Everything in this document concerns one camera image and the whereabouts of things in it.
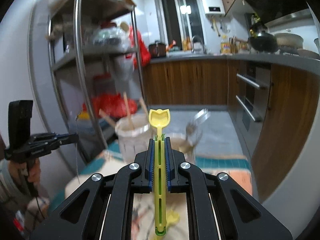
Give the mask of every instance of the water heater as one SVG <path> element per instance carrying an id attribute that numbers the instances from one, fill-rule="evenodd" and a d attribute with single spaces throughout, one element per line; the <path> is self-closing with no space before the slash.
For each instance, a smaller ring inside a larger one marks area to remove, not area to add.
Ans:
<path id="1" fill-rule="evenodd" d="M 225 10 L 222 0 L 201 0 L 204 6 L 204 13 L 207 16 L 224 16 Z"/>

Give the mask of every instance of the faucet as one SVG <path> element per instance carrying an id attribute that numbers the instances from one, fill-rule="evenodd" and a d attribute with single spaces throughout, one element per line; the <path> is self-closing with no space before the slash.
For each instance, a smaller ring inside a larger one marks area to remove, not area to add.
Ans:
<path id="1" fill-rule="evenodd" d="M 192 37 L 192 40 L 191 40 L 191 47 L 192 47 L 191 53 L 194 53 L 194 52 L 195 52 L 195 47 L 194 47 L 194 39 L 195 39 L 195 38 L 197 38 L 197 39 L 200 41 L 200 43 L 201 43 L 201 45 L 202 45 L 203 54 L 207 54 L 207 51 L 206 51 L 205 46 L 204 46 L 204 42 L 203 42 L 203 40 L 200 38 L 199 35 L 194 35 L 194 36 Z"/>

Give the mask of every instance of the gray countertop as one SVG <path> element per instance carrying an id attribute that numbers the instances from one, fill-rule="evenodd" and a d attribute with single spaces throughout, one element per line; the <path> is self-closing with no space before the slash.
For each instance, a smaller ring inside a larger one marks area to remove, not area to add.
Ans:
<path id="1" fill-rule="evenodd" d="M 189 54 L 183 56 L 163 57 L 154 58 L 151 60 L 153 63 L 163 63 L 170 61 L 181 61 L 181 60 L 203 60 L 203 59 L 229 59 L 229 60 L 247 60 L 257 61 L 265 63 L 274 63 L 279 65 L 290 66 L 301 70 L 306 70 L 311 73 L 320 76 L 320 60 L 292 56 L 292 55 L 277 55 L 277 54 L 233 54 L 233 55 L 204 55 L 204 54 Z"/>

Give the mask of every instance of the window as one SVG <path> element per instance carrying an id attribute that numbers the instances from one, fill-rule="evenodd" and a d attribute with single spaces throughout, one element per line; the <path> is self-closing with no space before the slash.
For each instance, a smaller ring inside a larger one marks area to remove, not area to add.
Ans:
<path id="1" fill-rule="evenodd" d="M 199 8 L 196 0 L 159 0 L 163 20 L 165 42 L 177 42 L 182 50 L 182 41 L 188 37 L 190 40 L 198 35 L 202 40 L 203 31 Z"/>

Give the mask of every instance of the red plastic bag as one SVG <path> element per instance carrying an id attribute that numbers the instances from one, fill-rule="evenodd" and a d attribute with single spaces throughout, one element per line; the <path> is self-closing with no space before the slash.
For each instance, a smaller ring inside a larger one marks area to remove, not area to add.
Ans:
<path id="1" fill-rule="evenodd" d="M 94 113 L 99 116 L 99 110 L 102 109 L 107 115 L 114 118 L 122 118 L 127 116 L 125 104 L 120 94 L 101 94 L 92 98 Z M 130 114 L 135 114 L 138 110 L 137 104 L 133 99 L 128 99 Z M 85 103 L 82 104 L 83 111 L 87 111 Z"/>
<path id="2" fill-rule="evenodd" d="M 100 110 L 100 104 L 101 104 L 101 98 L 100 97 L 94 97 L 92 100 L 92 106 L 93 106 L 93 112 L 96 116 L 99 116 L 99 110 Z M 82 110 L 84 112 L 87 111 L 87 106 L 85 103 L 82 104 Z"/>
<path id="3" fill-rule="evenodd" d="M 134 47 L 134 36 L 133 36 L 132 26 L 130 26 L 129 39 L 131 40 L 132 47 Z M 138 42 L 139 42 L 139 46 L 140 46 L 141 63 L 142 63 L 142 66 L 145 67 L 146 65 L 148 65 L 150 63 L 151 54 L 148 51 L 147 47 L 145 46 L 145 44 L 142 40 L 141 33 L 139 31 L 138 31 Z M 134 63 L 134 68 L 136 69 L 137 68 L 137 59 L 136 58 L 133 59 L 133 63 Z"/>

